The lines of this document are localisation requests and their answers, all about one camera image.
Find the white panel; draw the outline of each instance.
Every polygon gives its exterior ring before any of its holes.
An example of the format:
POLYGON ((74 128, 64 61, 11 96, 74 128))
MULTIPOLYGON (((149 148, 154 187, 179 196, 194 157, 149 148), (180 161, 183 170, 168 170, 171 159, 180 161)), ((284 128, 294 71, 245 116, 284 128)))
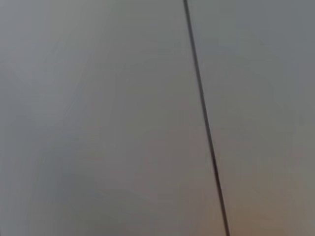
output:
POLYGON ((315 235, 315 2, 189 2, 231 235, 315 235))
POLYGON ((1 236, 223 236, 180 0, 0 1, 1 236))

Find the gray surface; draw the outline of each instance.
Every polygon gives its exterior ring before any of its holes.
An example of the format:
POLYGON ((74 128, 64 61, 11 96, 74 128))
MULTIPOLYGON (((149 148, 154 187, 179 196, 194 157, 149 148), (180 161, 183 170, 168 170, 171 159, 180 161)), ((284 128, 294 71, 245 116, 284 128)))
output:
POLYGON ((2 236, 223 236, 180 0, 0 1, 2 236))
POLYGON ((315 2, 190 7, 231 235, 314 235, 315 2))

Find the gray wall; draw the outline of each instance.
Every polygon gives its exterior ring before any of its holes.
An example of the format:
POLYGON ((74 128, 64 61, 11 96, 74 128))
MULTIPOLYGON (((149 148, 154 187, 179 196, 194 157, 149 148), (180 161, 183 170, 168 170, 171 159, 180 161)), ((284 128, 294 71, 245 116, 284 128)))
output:
POLYGON ((222 236, 181 0, 0 1, 2 236, 222 236))
POLYGON ((315 2, 189 2, 231 235, 314 235, 315 2))

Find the thin black line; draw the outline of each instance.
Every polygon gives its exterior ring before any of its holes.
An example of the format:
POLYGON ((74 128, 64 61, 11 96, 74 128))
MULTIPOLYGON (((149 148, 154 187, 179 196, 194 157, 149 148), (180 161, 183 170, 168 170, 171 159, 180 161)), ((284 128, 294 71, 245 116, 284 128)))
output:
POLYGON ((217 184, 217 189, 218 189, 218 195, 219 195, 219 201, 220 201, 220 206, 221 206, 221 211, 222 211, 224 229, 225 229, 226 236, 230 236, 230 229, 228 226, 228 220, 227 220, 227 216, 226 216, 226 210, 225 210, 223 192, 222 192, 222 188, 221 188, 218 165, 217 165, 217 160, 216 160, 216 155, 215 155, 215 149, 214 149, 214 145, 213 145, 213 141, 212 141, 211 130, 210 130, 210 125, 209 125, 209 120, 208 120, 208 113, 207 113, 205 98, 204 98, 204 94, 203 94, 200 68, 199 68, 199 63, 198 63, 195 40, 193 37, 188 0, 183 0, 183 2, 184 2, 185 15, 186 15, 187 26, 188 26, 188 33, 189 33, 189 38, 190 38, 191 52, 192 52, 192 56, 193 56, 193 62, 194 62, 196 77, 197 77, 197 81, 198 81, 198 88, 199 88, 200 101, 201 101, 201 106, 202 106, 202 113, 203 113, 203 118, 204 118, 204 122, 205 122, 205 126, 206 126, 208 144, 209 144, 210 154, 211 154, 211 160, 212 160, 212 164, 213 164, 213 169, 214 169, 214 174, 215 174, 215 179, 216 179, 216 184, 217 184))

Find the dark line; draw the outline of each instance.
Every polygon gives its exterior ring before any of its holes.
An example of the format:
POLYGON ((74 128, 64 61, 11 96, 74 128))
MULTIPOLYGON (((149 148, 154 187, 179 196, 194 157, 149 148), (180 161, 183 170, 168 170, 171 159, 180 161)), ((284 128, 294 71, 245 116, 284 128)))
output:
POLYGON ((217 184, 217 189, 218 189, 218 195, 219 195, 219 201, 220 201, 220 206, 221 206, 221 211, 222 211, 224 229, 225 229, 226 236, 230 236, 230 229, 228 226, 228 220, 227 220, 227 216, 226 216, 226 210, 225 210, 223 192, 222 192, 222 188, 221 188, 218 165, 217 165, 217 160, 216 160, 216 155, 215 155, 215 149, 214 149, 214 145, 213 145, 213 141, 212 141, 211 130, 210 130, 210 125, 209 125, 209 120, 208 120, 208 113, 207 113, 205 98, 204 98, 204 94, 203 94, 200 68, 199 68, 199 63, 198 63, 195 40, 193 37, 188 0, 183 0, 183 2, 184 2, 185 15, 186 15, 187 26, 188 26, 191 52, 192 52, 192 56, 193 56, 193 62, 194 62, 196 77, 197 77, 197 81, 198 81, 198 88, 199 88, 200 101, 201 101, 201 106, 202 106, 202 113, 203 113, 203 118, 204 118, 204 122, 205 122, 205 126, 206 126, 208 144, 209 144, 210 154, 211 154, 211 160, 212 160, 212 164, 213 164, 213 169, 214 169, 214 174, 215 174, 215 179, 216 179, 216 184, 217 184))

